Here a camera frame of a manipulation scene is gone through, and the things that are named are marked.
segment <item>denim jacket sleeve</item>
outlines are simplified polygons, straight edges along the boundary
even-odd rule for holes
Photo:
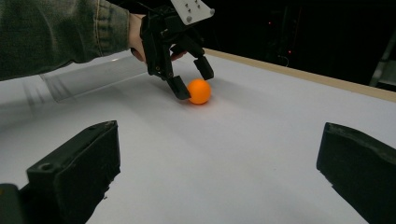
[[[0,80],[128,49],[129,11],[106,0],[0,0]]]

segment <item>human hand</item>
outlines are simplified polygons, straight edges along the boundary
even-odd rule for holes
[[[142,26],[142,18],[145,15],[130,14],[129,16],[129,48],[132,49],[132,54],[141,62],[146,62],[146,54],[143,48],[142,39],[140,38],[140,27]],[[182,51],[178,54],[171,54],[171,61],[177,60],[187,51]]]

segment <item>ping pong ball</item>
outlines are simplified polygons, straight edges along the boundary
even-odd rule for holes
[[[190,93],[191,98],[189,99],[195,105],[201,105],[206,103],[211,94],[210,85],[203,79],[194,79],[187,86],[187,90]]]

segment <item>white table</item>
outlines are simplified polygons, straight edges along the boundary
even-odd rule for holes
[[[338,123],[396,147],[396,95],[209,53],[205,105],[179,101],[147,74],[60,103],[40,77],[0,82],[0,183],[23,187],[36,161],[114,119],[121,173],[88,223],[365,223],[316,169],[322,131]],[[186,84],[200,77],[192,60],[174,62]]]

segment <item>sleeve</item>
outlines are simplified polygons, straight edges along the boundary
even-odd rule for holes
[[[0,80],[128,49],[129,11],[105,0],[0,0]]]

